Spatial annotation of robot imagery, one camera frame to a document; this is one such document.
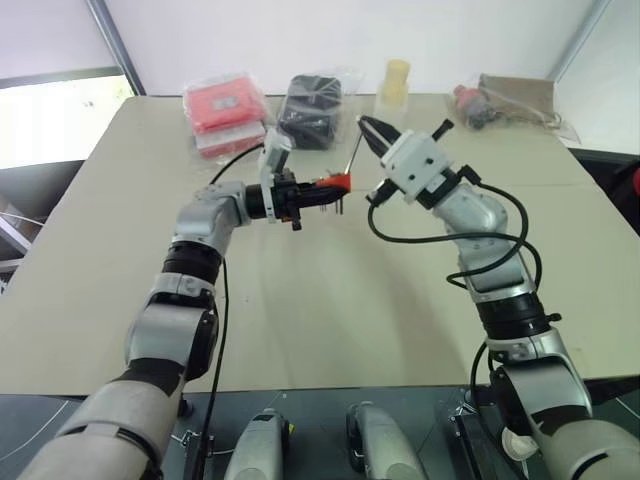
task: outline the clear plastic package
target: clear plastic package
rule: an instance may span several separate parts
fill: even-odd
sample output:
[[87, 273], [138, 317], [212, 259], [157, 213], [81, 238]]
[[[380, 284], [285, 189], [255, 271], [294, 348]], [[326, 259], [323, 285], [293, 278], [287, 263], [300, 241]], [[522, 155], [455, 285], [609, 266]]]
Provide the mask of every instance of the clear plastic package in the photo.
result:
[[473, 130], [526, 123], [579, 141], [573, 126], [556, 111], [555, 95], [550, 80], [481, 74], [454, 88], [451, 107]]
[[352, 99], [362, 75], [350, 68], [303, 73], [291, 79], [278, 129], [294, 148], [327, 150], [344, 137], [345, 117], [355, 116]]
[[264, 139], [267, 101], [246, 73], [190, 84], [184, 90], [183, 105], [196, 148], [204, 158], [226, 163]]

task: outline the tabletop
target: tabletop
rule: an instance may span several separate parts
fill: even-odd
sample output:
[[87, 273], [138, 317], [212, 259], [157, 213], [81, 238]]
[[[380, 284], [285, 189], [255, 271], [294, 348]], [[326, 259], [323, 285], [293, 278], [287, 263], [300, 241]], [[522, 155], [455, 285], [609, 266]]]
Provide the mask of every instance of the tabletop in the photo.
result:
[[[373, 97], [357, 100], [357, 111], [373, 105]], [[276, 110], [280, 100], [271, 101]], [[413, 95], [407, 123], [431, 132], [447, 115], [444, 96]], [[345, 125], [334, 149], [292, 153], [298, 181], [344, 169], [357, 136]], [[460, 126], [440, 143], [455, 167], [472, 165], [526, 205], [544, 262], [540, 298], [563, 315], [557, 327], [579, 373], [638, 373], [638, 239], [570, 152], [527, 127]], [[219, 168], [197, 158], [180, 99], [123, 105], [0, 297], [0, 393], [85, 395], [121, 374], [127, 329], [161, 269], [176, 215]], [[468, 382], [484, 332], [467, 293], [444, 281], [456, 270], [455, 246], [377, 239], [364, 195], [382, 172], [364, 144], [352, 173], [344, 215], [307, 209], [301, 232], [264, 221], [234, 232], [221, 390]], [[255, 161], [225, 177], [257, 183]], [[400, 198], [376, 215], [390, 234], [443, 233]], [[220, 284], [219, 305], [222, 294]], [[211, 377], [186, 391], [208, 391]]]

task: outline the white wall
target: white wall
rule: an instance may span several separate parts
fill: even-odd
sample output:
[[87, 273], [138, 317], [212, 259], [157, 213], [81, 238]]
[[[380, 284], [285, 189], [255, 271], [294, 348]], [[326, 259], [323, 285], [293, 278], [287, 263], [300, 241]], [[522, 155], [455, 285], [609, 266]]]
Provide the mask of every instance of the white wall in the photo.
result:
[[640, 154], [640, 1], [613, 0], [558, 85], [580, 148]]
[[107, 0], [147, 93], [247, 70], [268, 93], [298, 73], [351, 65], [373, 92], [386, 59], [412, 63], [413, 91], [473, 74], [545, 77], [591, 0]]
[[85, 0], [0, 0], [0, 79], [114, 65]]

